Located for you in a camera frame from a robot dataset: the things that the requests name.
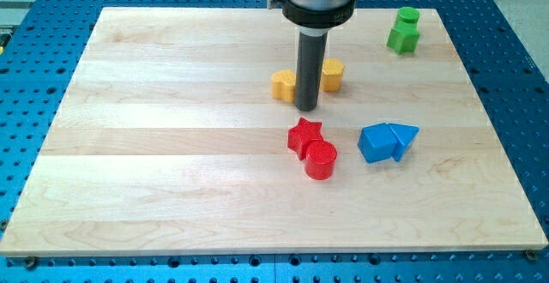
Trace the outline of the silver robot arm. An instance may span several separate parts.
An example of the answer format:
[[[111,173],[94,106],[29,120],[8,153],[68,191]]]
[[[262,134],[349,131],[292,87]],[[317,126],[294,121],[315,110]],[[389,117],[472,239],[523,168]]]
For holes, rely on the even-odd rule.
[[[282,14],[299,28],[294,104],[301,111],[317,107],[323,59],[329,30],[348,21],[356,0],[268,0],[269,9]]]

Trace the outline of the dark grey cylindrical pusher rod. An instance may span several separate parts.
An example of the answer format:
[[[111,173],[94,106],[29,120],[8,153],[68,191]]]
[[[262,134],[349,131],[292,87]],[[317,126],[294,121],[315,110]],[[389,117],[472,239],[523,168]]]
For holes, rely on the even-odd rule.
[[[326,33],[319,36],[299,34],[294,103],[301,111],[317,107],[327,38]]]

